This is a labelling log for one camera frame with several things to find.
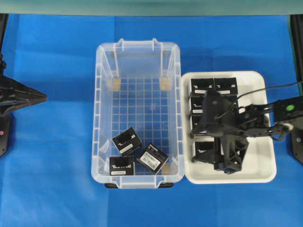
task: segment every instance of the black box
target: black box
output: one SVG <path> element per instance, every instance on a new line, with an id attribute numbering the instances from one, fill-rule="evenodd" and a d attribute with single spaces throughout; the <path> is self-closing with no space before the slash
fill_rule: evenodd
<path id="1" fill-rule="evenodd" d="M 221 95 L 237 95 L 237 79 L 236 78 L 215 78 L 214 79 L 214 89 Z"/>
<path id="2" fill-rule="evenodd" d="M 109 157 L 109 174 L 111 176 L 134 175 L 134 157 Z"/>
<path id="3" fill-rule="evenodd" d="M 190 137 L 191 138 L 195 138 L 198 136 L 205 136 L 205 132 L 201 131 L 198 133 L 192 133 L 192 130 L 197 126 L 197 124 L 199 123 L 201 117 L 203 117 L 202 115 L 192 115 L 189 118 L 189 124 L 190 124 Z"/>
<path id="4" fill-rule="evenodd" d="M 155 145 L 149 144 L 142 155 L 137 159 L 139 163 L 157 174 L 162 166 L 166 163 L 169 156 L 164 154 Z"/>
<path id="5" fill-rule="evenodd" d="M 114 137 L 113 142 L 122 156 L 128 156 L 134 150 L 142 146 L 141 140 L 133 128 L 129 128 L 120 135 Z"/>
<path id="6" fill-rule="evenodd" d="M 214 79 L 191 79 L 188 93 L 191 97 L 204 96 L 206 91 L 214 90 Z"/>
<path id="7" fill-rule="evenodd" d="M 193 162 L 205 162 L 210 164 L 221 163 L 224 157 L 221 154 L 220 139 L 214 141 L 199 142 L 195 141 L 192 145 Z"/>
<path id="8" fill-rule="evenodd" d="M 203 113 L 203 97 L 190 97 L 189 99 L 189 115 L 201 115 Z"/>

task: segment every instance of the white label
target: white label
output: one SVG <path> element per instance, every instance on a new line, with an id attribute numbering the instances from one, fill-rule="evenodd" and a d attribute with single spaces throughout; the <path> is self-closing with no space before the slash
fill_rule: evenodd
<path id="1" fill-rule="evenodd" d="M 125 175 L 126 171 L 112 171 L 111 175 Z"/>
<path id="2" fill-rule="evenodd" d="M 202 113 L 203 113 L 203 110 L 193 110 L 193 113 L 194 113 L 194 114 L 200 114 L 200 113 L 202 114 Z"/>
<path id="3" fill-rule="evenodd" d="M 120 154 L 123 154 L 124 152 L 126 152 L 127 150 L 129 150 L 132 147 L 133 147 L 133 144 L 131 143 L 130 145 L 128 145 L 125 148 L 121 149 L 120 150 Z"/>
<path id="4" fill-rule="evenodd" d="M 205 90 L 195 90 L 195 93 L 198 93 L 198 94 L 205 94 Z"/>
<path id="5" fill-rule="evenodd" d="M 142 155 L 140 160 L 143 161 L 146 165 L 148 165 L 152 170 L 155 170 L 160 164 L 160 161 L 154 158 L 147 151 Z"/>
<path id="6" fill-rule="evenodd" d="M 196 156 L 196 142 L 193 143 L 193 157 Z"/>
<path id="7" fill-rule="evenodd" d="M 231 93 L 231 91 L 230 91 L 230 90 L 226 90 L 226 91 L 219 91 L 219 93 L 220 93 L 221 95 L 226 95 L 226 94 L 230 94 L 230 93 Z"/>

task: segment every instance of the blue cloth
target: blue cloth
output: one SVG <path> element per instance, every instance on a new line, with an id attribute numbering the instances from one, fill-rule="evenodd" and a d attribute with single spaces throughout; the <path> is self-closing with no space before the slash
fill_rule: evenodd
<path id="1" fill-rule="evenodd" d="M 65 17 L 10 15 L 5 75 L 48 95 L 14 113 L 0 159 L 0 226 L 303 225 L 303 166 L 289 138 L 275 143 L 276 178 L 265 184 L 106 189 L 90 174 L 96 48 L 125 40 L 170 41 L 182 74 L 255 70 L 266 85 L 296 81 L 287 17 Z M 297 87 L 267 92 L 295 97 Z"/>

